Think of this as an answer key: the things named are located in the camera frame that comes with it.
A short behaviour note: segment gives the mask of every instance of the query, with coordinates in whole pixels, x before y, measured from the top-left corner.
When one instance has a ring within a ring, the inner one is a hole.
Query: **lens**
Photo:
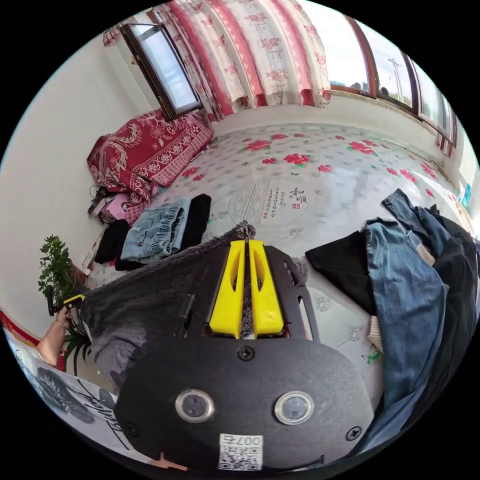
[[[276,402],[274,413],[278,421],[285,425],[298,425],[310,418],[314,401],[301,391],[291,391],[282,395]]]
[[[200,423],[208,420],[214,413],[214,402],[201,390],[186,390],[175,401],[177,414],[187,422]]]

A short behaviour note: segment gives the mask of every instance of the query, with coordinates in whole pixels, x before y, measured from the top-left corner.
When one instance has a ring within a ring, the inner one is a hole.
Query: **red floral blanket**
[[[132,224],[158,186],[168,187],[213,134],[196,113],[169,122],[161,110],[150,111],[101,136],[87,163],[93,178],[109,192],[130,192],[125,218]]]

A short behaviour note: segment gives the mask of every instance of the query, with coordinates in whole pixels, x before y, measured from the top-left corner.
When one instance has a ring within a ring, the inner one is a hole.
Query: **hand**
[[[65,325],[65,328],[69,328],[70,323],[69,319],[71,318],[70,311],[66,306],[64,306],[61,310],[58,311],[56,314],[56,321],[60,322],[62,325]]]

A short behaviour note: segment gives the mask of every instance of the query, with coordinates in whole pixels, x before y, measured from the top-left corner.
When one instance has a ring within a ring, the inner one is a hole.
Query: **label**
[[[231,435],[221,433],[219,470],[261,470],[264,461],[263,435]]]
[[[416,247],[416,251],[425,260],[430,266],[435,263],[435,258],[430,254],[430,252],[425,248],[422,243],[419,243]]]

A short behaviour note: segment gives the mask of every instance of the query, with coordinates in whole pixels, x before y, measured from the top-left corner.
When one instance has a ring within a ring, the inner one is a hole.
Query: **blue jeans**
[[[397,219],[365,225],[368,273],[383,342],[384,408],[359,453],[395,436],[427,385],[442,341],[448,287],[416,251],[422,242],[434,257],[450,234],[397,189],[382,205]]]
[[[179,200],[143,211],[126,235],[122,260],[150,263],[172,254],[179,227],[185,218]]]
[[[397,188],[381,204],[438,258],[447,244],[450,234],[425,208],[413,206],[407,195]]]

